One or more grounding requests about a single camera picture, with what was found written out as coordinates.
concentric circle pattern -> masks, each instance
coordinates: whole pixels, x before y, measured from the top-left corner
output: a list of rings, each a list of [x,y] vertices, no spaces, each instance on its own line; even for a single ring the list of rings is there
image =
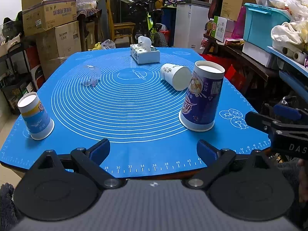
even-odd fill
[[[71,131],[94,140],[147,142],[186,131],[178,119],[184,91],[175,91],[160,77],[164,63],[189,67],[184,58],[161,53],[161,62],[138,65],[129,52],[84,61],[55,86],[51,105],[57,119]],[[95,65],[101,78],[95,87],[84,86],[85,65]]]

magenta plastic object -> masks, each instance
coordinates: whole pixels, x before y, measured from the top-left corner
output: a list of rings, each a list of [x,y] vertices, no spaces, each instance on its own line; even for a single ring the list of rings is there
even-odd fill
[[[240,13],[238,14],[238,20],[235,23],[231,38],[242,39],[244,37],[245,19],[246,19],[246,7],[243,6],[241,7]]]

yellow stripe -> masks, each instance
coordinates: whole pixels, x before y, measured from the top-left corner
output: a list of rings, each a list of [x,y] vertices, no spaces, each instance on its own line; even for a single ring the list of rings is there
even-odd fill
[[[31,110],[29,110],[27,112],[21,113],[21,115],[23,117],[29,117],[29,116],[37,114],[38,112],[40,112],[40,110],[39,110],[39,104],[40,103],[41,103],[41,101],[38,101],[38,104],[34,108],[32,108]]]

metal screw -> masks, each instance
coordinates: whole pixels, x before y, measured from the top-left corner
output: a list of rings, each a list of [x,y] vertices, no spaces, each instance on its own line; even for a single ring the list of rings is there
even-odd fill
[[[188,181],[188,184],[192,187],[200,187],[203,185],[203,181],[200,179],[191,179]]]
[[[119,185],[119,181],[117,179],[107,179],[104,181],[104,185],[106,187],[116,187],[117,185]]]

teal storage bin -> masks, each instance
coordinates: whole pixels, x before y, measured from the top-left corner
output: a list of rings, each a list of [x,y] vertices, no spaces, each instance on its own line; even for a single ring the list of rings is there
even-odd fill
[[[292,17],[289,12],[277,8],[252,3],[245,3],[244,6],[246,7],[244,40],[266,51],[267,46],[272,46],[270,36],[272,28],[290,22]]]

